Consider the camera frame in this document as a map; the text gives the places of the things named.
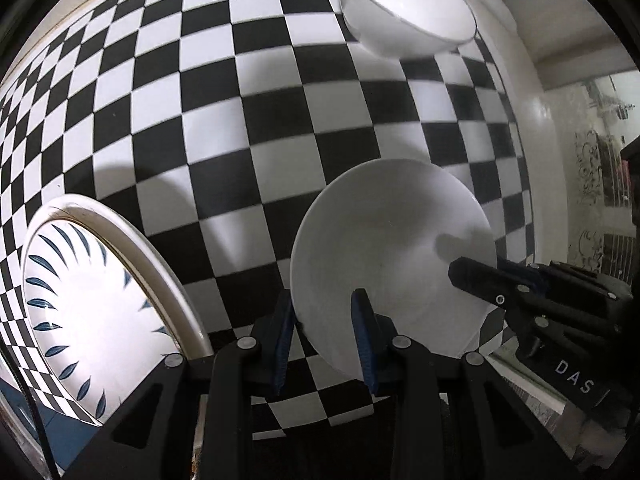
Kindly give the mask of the white bowl dark rim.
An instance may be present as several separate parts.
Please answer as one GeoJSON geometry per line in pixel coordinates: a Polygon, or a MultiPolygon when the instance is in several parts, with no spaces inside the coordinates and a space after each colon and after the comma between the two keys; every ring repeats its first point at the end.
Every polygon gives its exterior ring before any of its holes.
{"type": "Polygon", "coordinates": [[[383,58],[426,58],[463,46],[477,33],[465,0],[340,1],[352,36],[383,58]]]}

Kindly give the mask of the white plate blue petal rim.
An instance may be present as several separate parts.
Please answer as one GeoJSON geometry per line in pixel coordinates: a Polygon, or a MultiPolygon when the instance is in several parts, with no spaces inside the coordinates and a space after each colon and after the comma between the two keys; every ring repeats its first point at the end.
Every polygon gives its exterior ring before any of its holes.
{"type": "Polygon", "coordinates": [[[40,356],[97,425],[163,359],[213,352],[175,272],[137,228],[97,200],[65,194],[41,206],[21,269],[40,356]]]}

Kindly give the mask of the black white checkered mat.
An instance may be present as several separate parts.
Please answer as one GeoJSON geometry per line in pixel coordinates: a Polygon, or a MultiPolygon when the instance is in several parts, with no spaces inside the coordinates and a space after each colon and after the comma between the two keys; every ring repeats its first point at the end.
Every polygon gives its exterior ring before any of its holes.
{"type": "Polygon", "coordinates": [[[532,260],[516,118],[485,36],[381,60],[338,0],[103,0],[1,91],[1,333],[34,396],[81,418],[40,358],[21,298],[29,220],[87,195],[149,237],[215,346],[288,286],[312,200],[379,157],[434,162],[475,195],[500,256],[532,260]]]}

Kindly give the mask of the blue kitchen cabinet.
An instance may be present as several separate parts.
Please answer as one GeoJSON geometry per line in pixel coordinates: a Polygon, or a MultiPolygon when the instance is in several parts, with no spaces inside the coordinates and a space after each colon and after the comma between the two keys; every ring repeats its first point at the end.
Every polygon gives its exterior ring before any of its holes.
{"type": "MultiPolygon", "coordinates": [[[[38,412],[49,439],[58,472],[66,469],[98,432],[99,427],[61,414],[36,401],[38,412]]],[[[46,466],[32,413],[20,389],[1,381],[1,417],[9,425],[10,435],[27,453],[35,466],[46,466]]]]}

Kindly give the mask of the white bowl floral outside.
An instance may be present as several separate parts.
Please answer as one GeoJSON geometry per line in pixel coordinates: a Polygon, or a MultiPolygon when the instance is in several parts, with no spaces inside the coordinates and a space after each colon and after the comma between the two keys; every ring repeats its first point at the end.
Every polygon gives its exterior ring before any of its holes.
{"type": "Polygon", "coordinates": [[[460,257],[497,264],[486,214],[461,181],[430,162],[364,162],[331,182],[300,224],[290,266],[297,319],[329,366],[361,379],[350,297],[362,288],[398,333],[457,358],[480,346],[491,310],[451,284],[460,257]]]}

